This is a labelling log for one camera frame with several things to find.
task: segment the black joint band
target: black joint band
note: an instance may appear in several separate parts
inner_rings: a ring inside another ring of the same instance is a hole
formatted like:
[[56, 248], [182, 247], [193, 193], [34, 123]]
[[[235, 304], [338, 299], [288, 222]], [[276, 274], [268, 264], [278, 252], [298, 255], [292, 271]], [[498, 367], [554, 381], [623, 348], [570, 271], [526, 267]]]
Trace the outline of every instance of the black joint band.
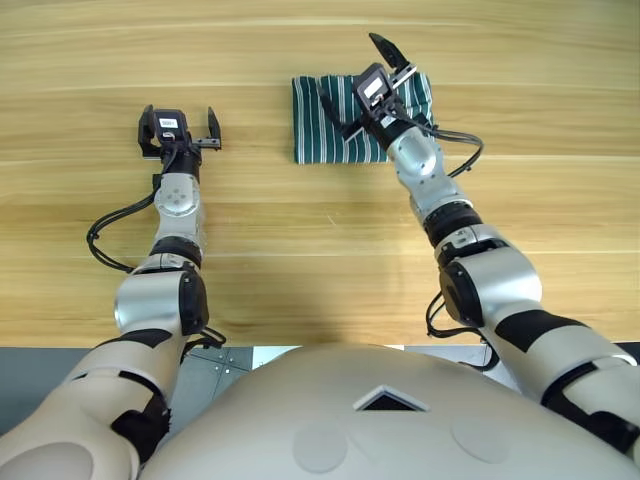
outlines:
[[165, 340], [171, 338], [171, 334], [166, 330], [162, 330], [159, 328], [146, 328], [143, 330], [134, 330], [129, 333], [125, 333], [124, 335], [118, 338], [112, 338], [111, 340], [107, 340], [106, 342], [102, 342], [100, 345], [95, 348], [101, 347], [108, 343], [115, 342], [136, 342], [142, 343], [147, 347], [155, 348]]
[[544, 310], [528, 310], [502, 320], [496, 327], [496, 335], [526, 353], [545, 333], [569, 326], [589, 328], [577, 320], [558, 317]]
[[183, 237], [161, 238], [151, 249], [150, 255], [157, 253], [173, 253], [174, 255], [180, 255], [181, 257], [191, 260], [198, 268], [202, 265], [200, 247]]
[[451, 202], [431, 213], [425, 219], [423, 227], [429, 242], [435, 248], [456, 230], [481, 223], [480, 216], [471, 205], [466, 202]]

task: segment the folded towel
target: folded towel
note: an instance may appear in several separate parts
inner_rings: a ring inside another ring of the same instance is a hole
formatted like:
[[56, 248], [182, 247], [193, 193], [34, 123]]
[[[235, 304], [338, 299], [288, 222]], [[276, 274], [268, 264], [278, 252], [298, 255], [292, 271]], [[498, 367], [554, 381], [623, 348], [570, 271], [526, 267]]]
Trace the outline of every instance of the folded towel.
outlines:
[[[293, 133], [295, 160], [309, 163], [383, 163], [386, 153], [366, 132], [345, 143], [340, 132], [322, 110], [318, 86], [331, 98], [342, 123], [360, 117], [360, 107], [353, 94], [353, 76], [327, 75], [320, 78], [296, 77], [293, 87]], [[433, 125], [431, 85], [424, 73], [414, 74], [398, 88], [407, 113], [414, 118], [422, 113]]]

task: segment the wooden table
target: wooden table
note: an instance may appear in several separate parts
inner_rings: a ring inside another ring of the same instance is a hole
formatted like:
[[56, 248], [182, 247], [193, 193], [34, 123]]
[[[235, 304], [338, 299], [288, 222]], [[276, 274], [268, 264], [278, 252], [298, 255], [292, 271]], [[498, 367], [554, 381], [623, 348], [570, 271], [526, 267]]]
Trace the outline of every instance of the wooden table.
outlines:
[[[136, 144], [148, 103], [184, 110], [195, 135], [207, 105], [218, 113], [224, 150], [202, 169], [204, 277], [232, 344], [428, 343], [435, 261], [393, 169], [293, 163], [291, 77], [380, 61], [369, 31], [428, 73], [443, 128], [485, 140], [460, 182], [532, 259], [545, 306], [613, 340], [640, 337], [637, 0], [0, 8], [1, 345], [117, 335], [123, 276], [84, 236], [149, 190], [158, 164]], [[451, 165], [467, 153], [446, 148]], [[135, 263], [155, 226], [148, 209], [100, 245]]]

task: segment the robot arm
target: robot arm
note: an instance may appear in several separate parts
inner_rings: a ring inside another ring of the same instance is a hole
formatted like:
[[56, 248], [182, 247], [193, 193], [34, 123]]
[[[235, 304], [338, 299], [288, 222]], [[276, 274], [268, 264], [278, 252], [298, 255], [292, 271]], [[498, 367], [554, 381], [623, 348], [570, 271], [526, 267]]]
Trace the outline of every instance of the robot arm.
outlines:
[[[435, 249], [447, 311], [482, 334], [526, 396], [640, 466], [640, 369], [635, 359], [581, 322], [544, 310], [531, 262], [482, 222], [444, 171], [434, 138], [439, 131], [409, 118], [395, 94], [415, 68], [391, 42], [370, 36], [396, 70], [387, 75], [382, 65], [373, 64], [354, 80], [362, 118], [355, 126], [340, 128], [351, 136], [364, 128], [387, 150]], [[327, 99], [323, 105], [329, 110]]]
[[[200, 147], [220, 148], [211, 109], [209, 117], [213, 138], [194, 145], [182, 112], [144, 111], [143, 154], [163, 164], [154, 189], [160, 226], [149, 257], [118, 290], [122, 335], [94, 348], [31, 417], [0, 438], [0, 479], [134, 479], [169, 431], [168, 403], [187, 339], [209, 319], [199, 274]], [[154, 135], [160, 147], [151, 144]]]

